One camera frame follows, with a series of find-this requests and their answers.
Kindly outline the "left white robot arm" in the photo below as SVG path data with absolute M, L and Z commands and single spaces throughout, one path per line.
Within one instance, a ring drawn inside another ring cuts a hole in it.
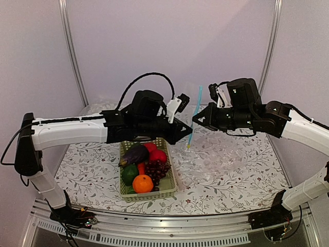
M 17 132 L 14 168 L 47 200 L 54 220 L 82 225 L 95 215 L 71 207 L 66 191 L 42 165 L 44 149 L 77 143 L 138 142 L 158 137 L 173 145 L 190 133 L 192 128 L 175 117 L 145 117 L 118 110 L 59 119 L 35 119 L 32 113 L 27 113 Z

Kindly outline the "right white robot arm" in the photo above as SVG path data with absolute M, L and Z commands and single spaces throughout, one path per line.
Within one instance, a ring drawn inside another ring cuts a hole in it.
M 304 144 L 328 155 L 328 128 L 306 117 L 291 104 L 271 101 L 268 104 L 250 103 L 243 108 L 218 108 L 210 103 L 192 118 L 193 122 L 211 131 L 249 128 L 253 133 L 263 132 Z M 299 185 L 278 193 L 272 209 L 266 212 L 269 224 L 277 224 L 286 212 L 328 193 L 328 166 Z

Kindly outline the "clear zip bag blue zipper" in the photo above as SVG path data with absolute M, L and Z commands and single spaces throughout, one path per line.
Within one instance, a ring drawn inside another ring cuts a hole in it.
M 188 106 L 184 109 L 181 117 L 184 119 L 184 122 L 192 128 L 192 133 L 187 136 L 187 140 L 182 146 L 184 151 L 192 150 L 192 142 L 195 134 L 195 123 L 192 118 L 199 112 L 201 102 L 202 102 L 202 94 L 203 94 L 203 86 L 194 84 L 192 82 L 186 82 L 184 85 L 184 91 L 187 96 L 190 97 L 190 101 Z

